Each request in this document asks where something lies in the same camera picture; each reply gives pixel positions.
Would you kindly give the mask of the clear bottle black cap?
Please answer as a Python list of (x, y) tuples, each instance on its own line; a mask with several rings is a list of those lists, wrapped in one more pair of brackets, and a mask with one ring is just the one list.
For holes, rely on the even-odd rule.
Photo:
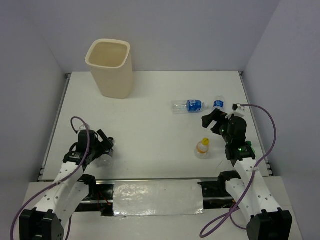
[[(99, 144), (98, 150), (101, 152), (101, 154), (103, 153), (102, 152), (103, 146), (102, 146), (101, 143)], [(112, 160), (99, 160), (99, 159), (96, 160), (96, 165), (98, 167), (100, 167), (100, 168), (102, 168), (102, 167), (110, 167), (112, 164), (113, 164), (113, 159)]]

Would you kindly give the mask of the clear bottle large blue label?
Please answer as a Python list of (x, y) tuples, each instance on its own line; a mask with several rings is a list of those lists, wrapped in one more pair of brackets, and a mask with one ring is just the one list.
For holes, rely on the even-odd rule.
[(201, 100), (172, 100), (171, 111), (173, 114), (194, 114), (208, 109), (208, 106)]

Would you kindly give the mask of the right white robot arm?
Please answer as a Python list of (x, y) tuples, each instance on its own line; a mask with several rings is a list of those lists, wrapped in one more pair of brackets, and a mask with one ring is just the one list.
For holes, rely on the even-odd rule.
[(246, 219), (245, 230), (250, 240), (289, 239), (293, 217), (289, 210), (281, 208), (260, 173), (252, 144), (246, 140), (247, 122), (243, 115), (215, 109), (201, 120), (203, 128), (215, 122), (211, 131), (225, 141), (225, 155), (234, 168), (218, 177), (218, 192), (230, 195), (235, 201), (220, 220), (224, 222), (240, 210)]

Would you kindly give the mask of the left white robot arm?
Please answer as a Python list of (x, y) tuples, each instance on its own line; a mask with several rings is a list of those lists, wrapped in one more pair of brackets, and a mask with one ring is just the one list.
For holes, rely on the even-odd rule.
[(85, 198), (98, 194), (96, 178), (85, 173), (86, 168), (100, 157), (112, 157), (114, 138), (100, 129), (80, 130), (78, 140), (64, 156), (53, 187), (41, 191), (42, 198), (32, 209), (24, 209), (18, 219), (21, 240), (65, 240), (66, 226)]

